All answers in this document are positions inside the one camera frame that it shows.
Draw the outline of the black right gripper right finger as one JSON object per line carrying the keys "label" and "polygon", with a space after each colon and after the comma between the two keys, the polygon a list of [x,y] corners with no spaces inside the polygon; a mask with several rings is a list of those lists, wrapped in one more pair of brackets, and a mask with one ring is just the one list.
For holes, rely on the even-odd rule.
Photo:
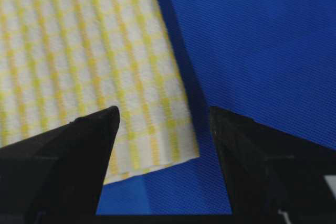
{"label": "black right gripper right finger", "polygon": [[209,126],[237,220],[335,223],[335,150],[217,106]]}

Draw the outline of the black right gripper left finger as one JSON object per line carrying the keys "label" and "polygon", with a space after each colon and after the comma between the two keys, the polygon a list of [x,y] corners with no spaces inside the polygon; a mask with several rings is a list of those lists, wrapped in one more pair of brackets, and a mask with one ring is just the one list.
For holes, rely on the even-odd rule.
{"label": "black right gripper left finger", "polygon": [[1,223],[94,218],[120,124],[116,106],[1,148]]}

